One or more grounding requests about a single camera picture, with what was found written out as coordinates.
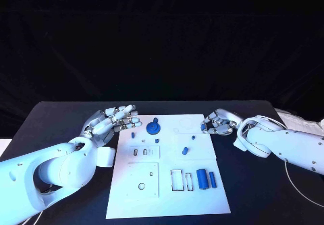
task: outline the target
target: blue object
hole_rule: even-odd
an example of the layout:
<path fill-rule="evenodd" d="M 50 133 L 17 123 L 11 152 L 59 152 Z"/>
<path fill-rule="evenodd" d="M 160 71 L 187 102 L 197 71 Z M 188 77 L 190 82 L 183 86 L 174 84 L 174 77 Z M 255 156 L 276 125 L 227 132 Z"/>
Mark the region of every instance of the blue object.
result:
<path fill-rule="evenodd" d="M 201 190 L 209 189 L 206 169 L 197 170 L 197 183 L 199 189 Z"/>
<path fill-rule="evenodd" d="M 204 129 L 207 129 L 206 124 L 201 124 L 200 129 L 201 129 L 201 131 L 203 131 Z"/>
<path fill-rule="evenodd" d="M 216 188 L 214 173 L 209 172 L 212 187 Z"/>
<path fill-rule="evenodd" d="M 186 155 L 187 154 L 187 147 L 184 147 L 184 149 L 183 149 L 183 154 Z"/>
<path fill-rule="evenodd" d="M 147 133 L 150 135 L 155 135 L 161 130 L 160 124 L 157 122 L 158 122 L 158 120 L 157 120 L 157 118 L 154 118 L 152 122 L 148 123 L 148 125 L 147 125 Z"/>

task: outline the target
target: circular hole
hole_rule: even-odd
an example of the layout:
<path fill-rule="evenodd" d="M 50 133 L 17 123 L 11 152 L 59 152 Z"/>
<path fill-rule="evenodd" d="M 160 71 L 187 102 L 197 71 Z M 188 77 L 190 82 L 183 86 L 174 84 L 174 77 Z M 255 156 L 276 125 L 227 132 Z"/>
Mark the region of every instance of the circular hole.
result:
<path fill-rule="evenodd" d="M 145 185 L 141 183 L 141 184 L 138 185 L 138 189 L 142 190 L 144 188 L 145 188 Z"/>

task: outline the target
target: white cable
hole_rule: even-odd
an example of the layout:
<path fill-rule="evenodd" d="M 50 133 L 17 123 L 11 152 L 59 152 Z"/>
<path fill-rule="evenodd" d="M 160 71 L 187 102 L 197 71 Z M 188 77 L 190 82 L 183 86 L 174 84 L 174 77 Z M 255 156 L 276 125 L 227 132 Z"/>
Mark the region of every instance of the white cable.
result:
<path fill-rule="evenodd" d="M 294 188 L 296 189 L 296 187 L 295 187 L 295 185 L 294 185 L 294 183 L 292 183 L 292 180 L 291 180 L 291 177 L 289 177 L 289 174 L 288 174 L 288 170 L 286 170 L 286 162 L 285 162 L 285 172 L 286 172 L 286 176 L 288 176 L 288 179 L 289 179 L 289 181 L 291 181 L 291 184 L 292 184 L 292 186 L 294 186 Z M 315 203 L 301 192 L 299 192 L 299 194 L 302 195 L 302 197 L 309 201 L 309 202 L 312 202 L 315 205 L 318 205 L 318 206 L 321 206 L 322 208 L 324 208 L 324 206 L 322 205 L 320 205 L 318 203 Z"/>
<path fill-rule="evenodd" d="M 40 217 L 42 213 L 43 213 L 43 211 L 40 212 L 39 217 Z M 37 223 L 37 221 L 39 221 L 39 217 L 37 217 L 37 219 L 36 219 L 36 221 L 34 221 L 33 225 Z"/>
<path fill-rule="evenodd" d="M 21 225 L 24 225 L 24 224 L 29 222 L 30 218 L 32 218 L 32 217 L 29 217 L 29 218 L 24 220 L 24 222 L 23 222 Z"/>

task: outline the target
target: white board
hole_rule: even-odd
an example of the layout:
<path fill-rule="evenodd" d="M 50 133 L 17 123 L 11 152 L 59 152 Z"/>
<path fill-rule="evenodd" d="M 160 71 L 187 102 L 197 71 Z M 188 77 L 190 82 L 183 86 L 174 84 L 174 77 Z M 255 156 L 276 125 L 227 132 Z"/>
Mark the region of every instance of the white board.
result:
<path fill-rule="evenodd" d="M 106 219 L 230 213 L 210 135 L 200 131 L 203 115 L 140 115 L 137 117 L 140 117 L 142 126 L 119 133 Z M 150 135 L 145 126 L 152 122 L 154 117 L 158 118 L 161 131 L 157 135 Z M 160 157 L 154 154 L 145 158 L 144 156 L 134 158 L 131 156 L 134 146 L 137 148 L 138 146 L 151 147 L 151 149 L 154 149 L 152 146 L 158 146 Z M 181 154 L 184 147 L 188 148 L 187 155 Z M 140 176 L 141 173 L 148 173 L 151 168 L 144 169 L 141 166 L 147 163 L 155 163 L 158 167 L 158 182 L 154 182 L 158 184 L 157 197 L 140 192 L 138 184 L 144 183 L 141 178 L 129 179 L 129 174 L 138 172 L 137 176 Z M 129 171 L 129 164 L 138 164 L 141 169 L 134 167 Z M 214 172 L 216 188 L 212 188 L 209 179 L 210 188 L 199 189 L 197 169 L 206 169 L 207 173 Z M 173 191 L 171 170 L 181 170 L 183 191 Z M 191 174 L 193 191 L 187 190 L 186 173 Z M 132 195 L 132 191 L 141 193 L 142 196 L 135 197 L 137 199 L 125 196 L 125 193 Z"/>

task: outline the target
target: white robotic arm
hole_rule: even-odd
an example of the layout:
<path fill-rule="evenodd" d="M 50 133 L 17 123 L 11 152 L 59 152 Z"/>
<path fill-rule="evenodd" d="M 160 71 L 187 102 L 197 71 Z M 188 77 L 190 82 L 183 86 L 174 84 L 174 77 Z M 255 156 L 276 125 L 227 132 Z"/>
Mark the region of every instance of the white robotic arm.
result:
<path fill-rule="evenodd" d="M 285 162 L 324 175 L 324 137 L 286 127 L 273 119 L 256 116 L 243 120 L 224 109 L 217 109 L 201 122 L 201 131 L 229 135 L 237 129 L 233 145 L 266 158 L 273 153 Z"/>
<path fill-rule="evenodd" d="M 114 133 L 141 126 L 134 105 L 98 111 L 85 122 L 79 137 L 0 163 L 0 222 L 19 224 L 68 197 L 91 180 L 96 166 L 111 167 L 115 150 L 104 147 Z M 42 193 L 33 174 L 60 186 Z"/>

